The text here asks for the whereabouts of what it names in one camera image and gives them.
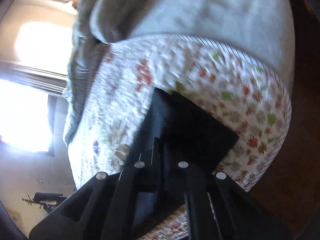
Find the black pants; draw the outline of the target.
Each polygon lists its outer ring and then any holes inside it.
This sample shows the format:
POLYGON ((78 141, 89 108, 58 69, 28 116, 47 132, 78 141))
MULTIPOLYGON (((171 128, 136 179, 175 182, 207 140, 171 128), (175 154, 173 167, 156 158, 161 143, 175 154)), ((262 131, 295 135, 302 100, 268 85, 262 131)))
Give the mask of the black pants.
POLYGON ((137 196, 133 230, 148 232, 184 204, 180 161, 196 165, 211 174, 239 139, 201 107, 181 94, 156 88, 150 108, 130 146, 125 166, 138 160, 151 161, 155 138, 163 144, 164 174, 154 193, 137 196))

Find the grey crumpled duvet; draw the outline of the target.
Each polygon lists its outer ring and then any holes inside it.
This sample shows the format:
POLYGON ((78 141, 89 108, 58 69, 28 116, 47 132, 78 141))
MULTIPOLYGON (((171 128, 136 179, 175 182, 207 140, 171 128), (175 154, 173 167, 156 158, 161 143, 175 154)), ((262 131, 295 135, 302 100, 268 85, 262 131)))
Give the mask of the grey crumpled duvet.
POLYGON ((80 0, 64 97, 69 144, 84 109, 89 78, 108 43, 149 34, 221 41, 272 67, 288 91, 295 74, 295 30, 289 0, 80 0))

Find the white floral quilted bedspread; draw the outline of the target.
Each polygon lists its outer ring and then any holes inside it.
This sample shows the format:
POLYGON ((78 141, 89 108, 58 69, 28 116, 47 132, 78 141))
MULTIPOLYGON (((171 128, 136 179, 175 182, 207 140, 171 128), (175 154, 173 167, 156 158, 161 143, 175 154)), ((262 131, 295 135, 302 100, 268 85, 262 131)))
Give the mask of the white floral quilted bedspread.
MULTIPOLYGON (((177 92, 239 139, 219 162, 245 192, 279 152, 291 119, 290 95, 266 65, 230 46, 185 35, 147 35, 107 44, 89 78, 84 109, 67 145, 77 191, 126 168, 153 91, 177 92)), ((185 205, 138 239, 188 236, 185 205)))

